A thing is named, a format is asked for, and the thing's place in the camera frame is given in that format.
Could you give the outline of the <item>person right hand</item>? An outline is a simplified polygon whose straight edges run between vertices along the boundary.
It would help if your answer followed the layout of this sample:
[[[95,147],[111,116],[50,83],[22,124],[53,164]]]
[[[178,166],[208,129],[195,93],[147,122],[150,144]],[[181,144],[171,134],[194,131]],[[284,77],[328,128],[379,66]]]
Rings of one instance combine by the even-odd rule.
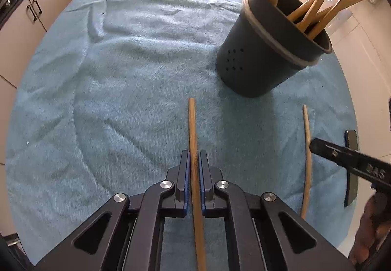
[[[382,220],[378,227],[375,227],[372,218],[380,209],[380,203],[385,202],[387,197],[376,192],[366,203],[364,212],[360,218],[360,225],[355,235],[355,242],[349,253],[348,259],[354,266],[362,264],[370,254],[370,248],[376,241],[382,242],[390,232],[390,221]]]

